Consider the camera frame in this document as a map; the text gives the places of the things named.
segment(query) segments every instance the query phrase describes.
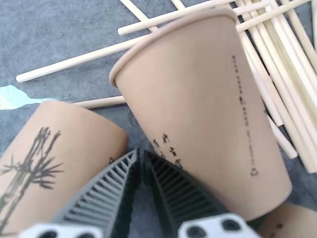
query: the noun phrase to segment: wooden stick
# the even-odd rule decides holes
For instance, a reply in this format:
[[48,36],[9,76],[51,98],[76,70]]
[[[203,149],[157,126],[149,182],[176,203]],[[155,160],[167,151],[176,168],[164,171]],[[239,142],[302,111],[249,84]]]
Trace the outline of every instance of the wooden stick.
[[255,67],[255,65],[254,65],[253,61],[251,60],[249,54],[247,53],[246,49],[245,49],[245,51],[246,51],[246,56],[247,56],[254,80],[258,86],[258,89],[259,89],[260,94],[262,96],[262,99],[267,107],[267,110],[270,113],[270,115],[272,116],[272,118],[274,119],[275,124],[277,126],[281,126],[281,125],[283,125],[283,121],[278,113],[277,107],[274,104],[272,96],[269,94],[258,69]]
[[[119,33],[119,35],[125,35],[128,33],[132,33],[135,31],[145,29],[145,28],[149,28],[151,26],[159,25],[159,24],[165,23],[167,21],[175,20],[175,19],[183,17],[189,13],[197,12],[197,11],[203,10],[203,9],[212,8],[212,7],[215,7],[218,5],[229,3],[231,1],[232,0],[212,0],[212,1],[202,2],[200,4],[190,6],[190,7],[187,7],[185,9],[182,9],[182,10],[177,10],[177,11],[169,12],[169,13],[161,15],[161,16],[156,16],[156,17],[150,18],[147,21],[137,22],[137,23],[134,23],[131,25],[121,27],[118,29],[118,33]],[[267,5],[268,5],[268,1],[264,0],[262,2],[255,3],[251,6],[246,6],[244,8],[238,7],[238,8],[234,8],[233,10],[236,12],[237,15],[241,15],[245,12],[257,10],[259,8],[264,8]]]
[[298,153],[306,167],[306,169],[310,173],[314,173],[317,171],[317,168],[315,168],[315,165],[313,163],[313,157],[310,155],[310,152],[307,149],[307,146],[302,140],[301,135],[299,134],[293,120],[289,116],[289,113],[282,102],[270,76],[268,75],[260,57],[258,56],[256,50],[254,49],[249,37],[245,32],[240,33],[241,41],[247,50],[247,56],[251,59],[252,63],[257,68],[258,72],[262,76],[263,83],[265,84],[266,88],[270,92],[270,95],[272,96],[272,99],[274,100],[274,103],[278,109],[279,114],[282,117],[282,120],[284,122],[285,128],[291,137],[296,149],[298,150]]
[[[126,8],[129,9],[130,12],[132,12],[133,15],[135,15],[140,21],[148,20],[147,16],[145,16],[145,14],[130,0],[120,0],[120,2],[122,2],[122,4],[125,5]],[[156,26],[152,26],[149,30],[154,32],[158,30],[158,28]]]
[[258,17],[252,18],[249,21],[245,21],[245,22],[241,23],[237,27],[237,30],[238,30],[238,32],[245,31],[245,30],[249,29],[250,27],[256,26],[262,22],[270,20],[271,18],[273,18],[275,16],[283,14],[283,13],[285,13],[291,9],[294,9],[294,8],[304,4],[304,3],[307,3],[309,1],[310,0],[293,0],[293,1],[289,2],[288,4],[279,6],[278,8],[276,8],[272,11],[266,12],[264,14],[261,14]]
[[[266,11],[272,11],[271,6],[265,7]],[[308,93],[308,96],[310,97],[310,100],[313,102],[313,105],[315,106],[315,110],[317,110],[317,93],[314,89],[314,86],[312,82],[309,80],[306,71],[304,67],[302,66],[302,63],[297,57],[297,54],[295,53],[293,46],[291,42],[289,41],[288,37],[286,36],[283,27],[281,26],[279,19],[276,17],[273,17],[271,19],[272,26],[275,28],[275,32],[277,33],[277,37],[280,38],[284,49],[291,61],[292,67],[297,72],[297,75],[299,77],[299,80],[302,82],[304,88],[303,91]]]
[[89,101],[84,101],[84,102],[79,102],[74,104],[83,108],[92,109],[92,108],[101,108],[101,107],[120,105],[125,103],[126,102],[123,96],[117,96],[117,97],[89,100]]
[[38,68],[35,70],[32,70],[30,72],[27,73],[23,73],[20,74],[16,77],[16,80],[20,83],[22,82],[26,82],[26,81],[30,81],[32,79],[44,76],[44,75],[48,75],[50,73],[55,73],[58,71],[61,71],[63,69],[66,68],[70,68],[73,67],[75,65],[81,64],[81,63],[85,63],[91,60],[95,60],[104,56],[108,56],[114,53],[117,53],[119,51],[123,51],[126,50],[130,47],[132,47],[133,45],[135,45],[136,43],[138,43],[140,40],[142,40],[143,38],[145,38],[146,36],[140,36],[137,38],[134,38],[132,40],[128,40],[128,41],[124,41],[121,42],[119,44],[116,45],[112,45],[100,50],[96,50],[96,51],[92,51],[90,53],[87,54],[83,54],[81,56],[77,56],[77,57],[73,57],[70,59],[66,59],[42,68]]
[[290,159],[296,158],[298,156],[298,153],[296,152],[292,144],[286,139],[286,137],[278,129],[278,127],[274,124],[274,122],[269,116],[267,116],[267,119],[273,131],[275,139],[277,140],[277,143],[280,145],[280,147],[282,147],[282,149]]
[[302,86],[302,82],[300,76],[297,71],[294,69],[294,65],[291,59],[286,52],[285,46],[283,42],[280,40],[278,33],[276,32],[271,21],[267,21],[264,23],[265,29],[263,29],[262,37],[265,38],[265,43],[270,44],[273,43],[271,48],[269,49],[271,54],[277,53],[277,56],[273,56],[273,60],[278,66],[278,70],[280,71],[284,83],[286,84],[289,92],[291,93],[292,99],[295,102],[295,106],[297,107],[300,116],[307,128],[307,131],[312,139],[313,145],[317,148],[317,127],[315,126],[316,118],[316,110],[314,105],[312,104],[311,98],[307,96],[304,87]]
[[[249,20],[251,16],[249,14],[244,14],[243,18],[245,20]],[[276,63],[276,59],[278,58],[278,54],[275,50],[274,44],[271,42],[269,35],[266,32],[266,29],[262,23],[259,24],[257,27],[251,28],[249,31],[252,35],[253,40],[258,46],[258,50],[260,51],[262,59],[264,60],[264,63],[267,66],[267,69],[272,79],[274,80],[276,87],[278,88],[279,94],[284,101],[287,111],[290,113],[290,115],[292,116],[295,122],[296,128],[298,129],[300,136],[298,136],[296,131],[292,129],[292,127],[294,127],[292,120],[287,116],[288,115],[287,111],[285,112],[284,108],[281,107],[280,105],[279,112],[280,112],[280,115],[282,116],[285,127],[288,130],[289,134],[292,135],[292,140],[294,141],[294,144],[297,150],[301,154],[301,158],[303,160],[303,163],[307,171],[309,173],[315,173],[317,172],[317,166],[314,163],[313,159],[317,155],[317,150],[310,139],[307,129],[302,121],[300,114],[297,111],[296,106],[294,105],[292,97],[287,87],[285,86],[284,81],[281,75],[278,73],[278,69],[276,68],[274,64],[274,62]],[[247,50],[250,50],[250,45],[247,45],[246,48]],[[275,58],[275,61],[273,61],[271,58],[271,54],[270,54],[271,52],[273,53],[272,57]]]
[[171,0],[171,1],[178,10],[185,9],[185,5],[182,3],[181,0]]
[[314,47],[317,49],[317,0],[312,0]]
[[[281,2],[283,4],[288,4],[290,1],[289,0],[281,0]],[[300,19],[298,18],[296,11],[295,10],[290,10],[287,12],[289,19],[294,27],[294,30],[296,32],[296,35],[298,37],[298,39],[300,40],[305,53],[307,54],[315,72],[317,72],[317,54],[316,51],[313,48],[313,45],[305,31],[305,29],[303,28],[303,25],[300,21]]]
[[[278,4],[275,0],[270,0],[270,3],[271,3],[271,6],[273,8],[278,8]],[[312,85],[314,86],[315,91],[317,91],[317,75],[316,75],[316,72],[314,71],[310,61],[308,60],[302,46],[298,42],[292,28],[288,24],[285,16],[282,14],[282,15],[279,15],[277,18],[278,18],[280,24],[282,25],[283,30],[285,31],[288,39],[290,40],[290,43],[293,46],[293,49],[295,50],[300,62],[302,63],[302,65],[306,71],[306,74],[308,75]]]

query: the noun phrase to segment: upright paper cup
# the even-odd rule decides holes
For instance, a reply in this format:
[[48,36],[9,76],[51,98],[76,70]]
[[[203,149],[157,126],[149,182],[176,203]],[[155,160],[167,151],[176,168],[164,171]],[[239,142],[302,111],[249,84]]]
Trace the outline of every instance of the upright paper cup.
[[263,238],[315,238],[317,212],[284,203],[272,211],[260,226]]
[[113,67],[156,152],[246,220],[280,205],[292,184],[236,31],[214,9],[174,21]]
[[117,125],[72,104],[43,102],[0,159],[0,236],[48,222],[126,152]]

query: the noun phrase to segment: bamboo illustration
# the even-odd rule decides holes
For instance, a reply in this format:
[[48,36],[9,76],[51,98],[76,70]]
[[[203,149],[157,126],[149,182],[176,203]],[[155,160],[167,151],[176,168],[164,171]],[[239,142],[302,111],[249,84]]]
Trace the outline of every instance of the bamboo illustration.
[[55,182],[50,179],[63,171],[59,170],[62,163],[52,165],[55,157],[50,157],[49,154],[60,135],[58,131],[49,142],[51,130],[49,127],[42,127],[24,161],[15,163],[12,155],[10,165],[3,165],[0,170],[0,175],[16,171],[4,194],[0,196],[0,236],[30,184],[37,183],[44,189],[53,189]]

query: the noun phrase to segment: cup rim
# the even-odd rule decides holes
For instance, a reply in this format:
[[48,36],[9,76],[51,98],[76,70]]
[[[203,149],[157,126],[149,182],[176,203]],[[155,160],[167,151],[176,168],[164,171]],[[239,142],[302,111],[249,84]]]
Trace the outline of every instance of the cup rim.
[[208,10],[202,10],[195,13],[192,13],[188,16],[181,17],[166,26],[163,26],[159,30],[155,31],[154,33],[150,33],[146,39],[141,40],[137,43],[134,47],[132,47],[128,52],[126,52],[113,66],[109,74],[109,82],[114,86],[117,87],[115,83],[115,78],[122,70],[122,68],[129,63],[140,51],[144,48],[148,47],[152,43],[156,42],[163,36],[169,34],[172,31],[175,31],[181,27],[187,26],[192,24],[196,21],[201,21],[206,18],[214,17],[214,16],[227,16],[230,17],[234,22],[237,20],[236,13],[227,8],[213,8]]

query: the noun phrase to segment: gray fabric surface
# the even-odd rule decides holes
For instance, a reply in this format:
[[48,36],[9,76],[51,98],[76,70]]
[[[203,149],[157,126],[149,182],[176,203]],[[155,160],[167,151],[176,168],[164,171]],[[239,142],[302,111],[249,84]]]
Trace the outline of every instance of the gray fabric surface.
[[[203,0],[184,0],[186,6]],[[169,0],[134,0],[148,17],[175,10]],[[296,10],[312,38],[310,3]],[[108,74],[122,53],[97,59],[23,84],[16,75],[113,45],[148,30],[120,37],[117,28],[137,22],[119,0],[0,0],[0,87],[12,84],[31,98],[67,102],[120,95]],[[0,154],[38,105],[0,111]],[[129,147],[151,148],[127,106],[95,110],[123,127]],[[299,159],[284,159],[294,188],[288,201],[317,210],[317,175],[306,173]],[[145,186],[137,191],[130,237],[162,237],[153,198]]]

